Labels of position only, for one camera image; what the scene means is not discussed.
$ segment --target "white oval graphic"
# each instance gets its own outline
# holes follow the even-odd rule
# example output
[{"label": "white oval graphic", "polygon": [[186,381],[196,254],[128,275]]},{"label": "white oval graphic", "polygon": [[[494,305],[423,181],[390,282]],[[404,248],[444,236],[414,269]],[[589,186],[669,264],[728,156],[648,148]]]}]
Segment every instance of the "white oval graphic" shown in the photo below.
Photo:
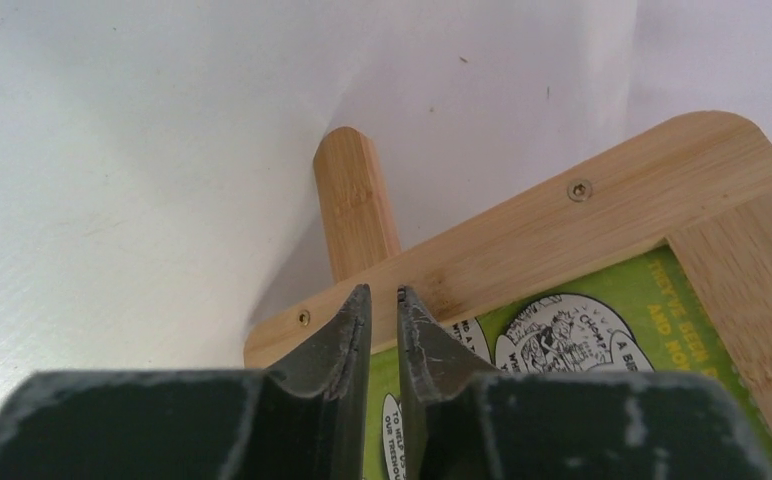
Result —
[{"label": "white oval graphic", "polygon": [[475,355],[491,363],[489,345],[486,344],[486,336],[476,318],[455,323],[446,330]]},{"label": "white oval graphic", "polygon": [[506,335],[498,337],[495,343],[495,366],[509,373],[524,372],[524,360],[518,354],[516,346]]},{"label": "white oval graphic", "polygon": [[505,335],[523,372],[653,371],[624,320],[584,295],[549,295],[530,303]]},{"label": "white oval graphic", "polygon": [[401,406],[391,393],[383,398],[383,460],[389,480],[407,478],[404,465],[404,421]]}]

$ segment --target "screw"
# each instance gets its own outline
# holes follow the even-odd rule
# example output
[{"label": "screw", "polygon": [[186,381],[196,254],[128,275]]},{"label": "screw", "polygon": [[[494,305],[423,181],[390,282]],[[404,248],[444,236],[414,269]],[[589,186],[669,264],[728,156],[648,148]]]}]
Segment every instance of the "screw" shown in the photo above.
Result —
[{"label": "screw", "polygon": [[574,180],[569,183],[568,194],[574,202],[585,202],[587,198],[592,196],[592,184],[589,183],[589,180]]},{"label": "screw", "polygon": [[309,325],[309,310],[301,310],[301,313],[298,314],[298,323],[302,327]]}]

